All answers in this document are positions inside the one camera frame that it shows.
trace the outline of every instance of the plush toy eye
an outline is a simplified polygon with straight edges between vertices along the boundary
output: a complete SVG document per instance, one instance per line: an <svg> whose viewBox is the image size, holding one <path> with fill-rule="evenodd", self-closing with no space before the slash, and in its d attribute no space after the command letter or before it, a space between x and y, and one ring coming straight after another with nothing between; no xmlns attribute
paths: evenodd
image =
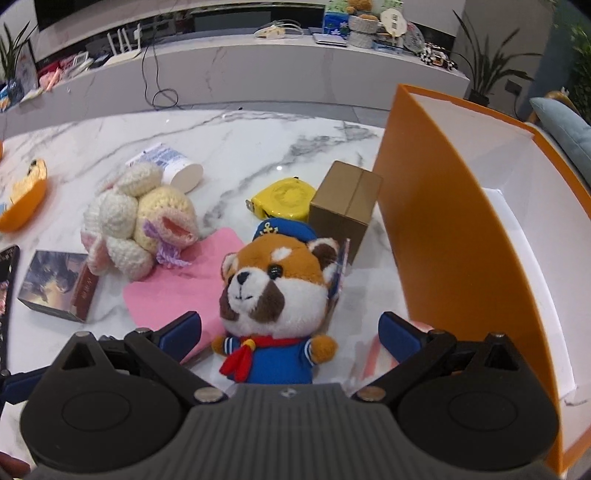
<svg viewBox="0 0 591 480"><path fill-rule="evenodd" d="M283 276L283 267L281 265L269 265L267 275L269 275L271 280L281 278Z"/></svg>

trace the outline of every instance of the red panda plush toy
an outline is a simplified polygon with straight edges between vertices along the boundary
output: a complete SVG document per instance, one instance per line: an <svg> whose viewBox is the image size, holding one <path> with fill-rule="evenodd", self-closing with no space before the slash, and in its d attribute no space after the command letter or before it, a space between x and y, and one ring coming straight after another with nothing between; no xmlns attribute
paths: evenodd
<svg viewBox="0 0 591 480"><path fill-rule="evenodd" d="M314 335L327 313L339 246L305 223L265 220L253 241L223 261L220 316L228 332L212 342L236 382L306 384L337 344Z"/></svg>

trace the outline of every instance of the power outlet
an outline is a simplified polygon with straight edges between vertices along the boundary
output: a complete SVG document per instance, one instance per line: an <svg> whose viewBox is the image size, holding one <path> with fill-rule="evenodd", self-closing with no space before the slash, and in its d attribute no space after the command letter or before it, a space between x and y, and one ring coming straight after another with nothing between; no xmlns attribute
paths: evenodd
<svg viewBox="0 0 591 480"><path fill-rule="evenodd" d="M512 93L516 97L518 97L519 95L521 95L521 91L523 90L523 87L521 85L519 85L519 83L515 83L513 80L507 80L507 83L505 85L505 90L507 90L507 92L509 92L509 93Z"/></svg>

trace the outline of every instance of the blue gripper pad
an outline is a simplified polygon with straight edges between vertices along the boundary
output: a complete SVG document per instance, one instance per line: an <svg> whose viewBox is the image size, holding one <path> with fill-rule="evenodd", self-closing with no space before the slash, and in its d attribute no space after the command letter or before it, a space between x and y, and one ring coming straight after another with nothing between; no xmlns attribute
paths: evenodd
<svg viewBox="0 0 591 480"><path fill-rule="evenodd" d="M201 317L197 312L187 312L156 334L160 335L158 348L180 362L201 338Z"/></svg>
<svg viewBox="0 0 591 480"><path fill-rule="evenodd" d="M402 363L427 344L427 334L393 312L384 312L378 322L380 343Z"/></svg>
<svg viewBox="0 0 591 480"><path fill-rule="evenodd" d="M0 392L0 404L16 405L29 398L48 367L9 377Z"/></svg>

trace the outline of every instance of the cardboard box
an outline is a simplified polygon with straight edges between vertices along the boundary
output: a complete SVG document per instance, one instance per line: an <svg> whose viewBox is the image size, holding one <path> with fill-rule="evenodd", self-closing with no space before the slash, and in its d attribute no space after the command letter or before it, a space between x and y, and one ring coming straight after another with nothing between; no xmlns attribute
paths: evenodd
<svg viewBox="0 0 591 480"><path fill-rule="evenodd" d="M87 257L37 250L18 299L31 310L85 322L98 282L88 270Z"/></svg>
<svg viewBox="0 0 591 480"><path fill-rule="evenodd" d="M341 245L350 239L349 263L359 251L381 184L379 175L335 161L310 203L308 223L318 236Z"/></svg>

